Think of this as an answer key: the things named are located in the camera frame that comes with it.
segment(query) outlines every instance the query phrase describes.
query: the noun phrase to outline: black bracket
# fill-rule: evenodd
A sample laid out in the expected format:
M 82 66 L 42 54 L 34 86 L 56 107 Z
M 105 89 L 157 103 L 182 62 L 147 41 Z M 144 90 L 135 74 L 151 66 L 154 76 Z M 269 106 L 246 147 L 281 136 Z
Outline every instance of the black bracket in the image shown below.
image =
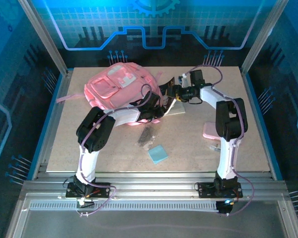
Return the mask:
M 244 132 L 247 132 L 248 129 L 244 101 L 241 98 L 236 98 L 235 101 L 238 104 L 242 118 L 239 118 L 232 101 L 217 102 L 215 119 L 216 130 L 218 135 L 224 137 L 226 141 L 238 138 L 241 135 L 239 120 L 243 120 Z
M 200 86 L 205 84 L 205 80 L 203 78 L 202 70 L 194 70 L 190 72 L 190 80 L 192 86 Z
M 109 186 L 108 182 L 95 182 L 95 185 Z M 68 184 L 66 198 L 109 198 L 110 189 L 104 187 L 92 187 L 88 194 L 81 191 L 73 182 Z
M 148 99 L 149 94 L 150 94 L 150 92 L 147 92 L 147 94 L 145 95 L 145 97 L 143 99 L 137 100 L 130 104 L 133 106 L 136 106 L 136 105 L 140 105 L 140 104 L 144 103 Z M 159 95 L 157 95 L 156 93 L 151 93 L 151 96 L 148 99 L 148 101 L 144 105 L 138 107 L 138 110 L 140 112 L 138 121 L 141 121 L 143 119 L 151 121 L 153 119 L 163 117 L 163 115 L 164 115 L 163 109 L 164 108 L 160 106 L 160 101 L 161 101 L 161 98 Z
M 199 193 L 199 198 L 242 198 L 243 192 L 240 183 L 230 189 L 217 190 L 213 182 L 197 182 L 195 190 Z

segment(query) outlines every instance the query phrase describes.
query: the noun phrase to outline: wooden table surface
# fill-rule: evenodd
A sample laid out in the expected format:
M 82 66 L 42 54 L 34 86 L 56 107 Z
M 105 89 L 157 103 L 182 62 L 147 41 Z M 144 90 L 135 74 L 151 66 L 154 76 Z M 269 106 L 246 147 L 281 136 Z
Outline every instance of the wooden table surface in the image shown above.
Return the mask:
M 82 93 L 84 84 L 102 67 L 75 68 L 68 95 Z M 152 74 L 162 72 L 159 84 L 172 77 L 182 75 L 191 67 L 146 67 Z M 267 156 L 255 123 L 253 112 L 238 67 L 219 67 L 223 72 L 223 81 L 216 86 L 226 95 L 244 100 L 248 131 L 246 132 L 237 156 L 238 171 L 269 171 Z M 213 68 L 202 69 L 206 82 L 214 83 L 220 74 Z M 207 121 L 215 122 L 215 110 L 207 103 L 201 105 L 184 104 L 186 113 L 163 117 L 161 122 L 153 124 L 156 138 L 152 147 L 162 145 L 168 158 L 154 165 L 147 151 L 136 145 L 145 124 L 138 126 L 121 125 L 115 127 L 106 146 L 98 156 L 96 171 L 216 171 L 220 153 L 209 146 L 216 142 L 202 136 L 203 125 Z M 91 109 L 85 98 L 64 102 L 60 123 L 55 136 L 48 172 L 75 172 L 79 161 L 79 144 L 76 129 Z

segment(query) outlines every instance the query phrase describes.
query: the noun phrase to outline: enclosure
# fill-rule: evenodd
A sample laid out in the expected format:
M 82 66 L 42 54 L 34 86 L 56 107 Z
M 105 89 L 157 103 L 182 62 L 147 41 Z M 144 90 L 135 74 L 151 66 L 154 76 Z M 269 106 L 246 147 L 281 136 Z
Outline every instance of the enclosure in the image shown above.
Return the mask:
M 207 83 L 221 71 L 216 87 L 247 114 L 236 169 L 253 185 L 238 178 L 233 211 L 251 200 L 245 210 L 218 216 L 216 199 L 199 198 L 195 183 L 212 182 L 220 162 L 210 149 L 220 142 L 203 137 L 216 111 L 177 102 L 159 123 L 113 129 L 96 179 L 117 191 L 80 219 L 64 184 L 91 106 L 56 101 L 118 62 L 159 85 L 197 65 L 211 65 L 198 68 Z M 155 164 L 158 145 L 167 158 Z M 298 237 L 298 0 L 0 0 L 0 237 L 81 235 L 73 227 L 87 237 Z

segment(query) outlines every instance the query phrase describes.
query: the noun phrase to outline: gear logo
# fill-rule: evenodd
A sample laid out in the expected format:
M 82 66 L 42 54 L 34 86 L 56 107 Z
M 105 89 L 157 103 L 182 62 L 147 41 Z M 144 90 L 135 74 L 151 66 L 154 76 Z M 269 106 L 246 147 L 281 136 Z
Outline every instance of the gear logo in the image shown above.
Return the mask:
M 177 3 L 180 3 L 180 0 L 133 0 L 132 5 L 139 14 L 162 17 L 164 13 L 169 14 L 171 9 L 175 9 Z
M 13 25 L 19 16 L 17 0 L 0 0 L 0 15 L 10 25 Z

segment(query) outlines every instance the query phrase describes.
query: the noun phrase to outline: blue sponge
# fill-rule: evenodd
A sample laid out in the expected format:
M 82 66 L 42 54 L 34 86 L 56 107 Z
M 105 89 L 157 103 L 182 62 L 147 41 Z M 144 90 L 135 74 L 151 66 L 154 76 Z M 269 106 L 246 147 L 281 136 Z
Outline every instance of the blue sponge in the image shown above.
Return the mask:
M 168 155 L 164 148 L 161 145 L 158 145 L 151 150 L 148 150 L 148 154 L 150 155 L 153 163 L 156 165 L 157 163 L 161 162 L 168 158 Z

